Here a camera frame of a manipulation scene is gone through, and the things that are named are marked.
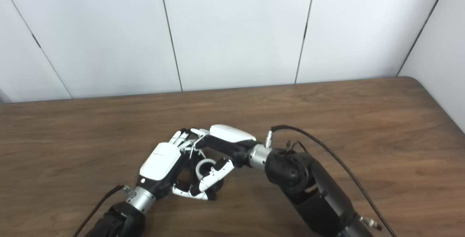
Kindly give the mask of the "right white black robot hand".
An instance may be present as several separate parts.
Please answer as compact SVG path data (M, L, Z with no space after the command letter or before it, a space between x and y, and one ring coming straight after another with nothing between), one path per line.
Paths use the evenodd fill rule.
M194 143L194 149L208 147L227 158L217 161L211 170L193 184L190 189L192 196L197 196L208 190L211 186L222 180L234 168L251 166L249 164L249 152L258 144L256 138L251 134L227 125L213 125L209 132L202 131L199 139Z

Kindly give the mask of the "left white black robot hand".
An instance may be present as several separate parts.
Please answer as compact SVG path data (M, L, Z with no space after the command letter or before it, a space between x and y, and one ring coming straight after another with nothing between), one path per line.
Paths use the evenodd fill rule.
M178 130L168 142L159 143L139 170L136 189L132 194L144 194L149 199L160 200L169 194L200 200L216 200L224 179L197 196L190 189L214 166L201 149L194 149L196 139L190 139L191 129Z

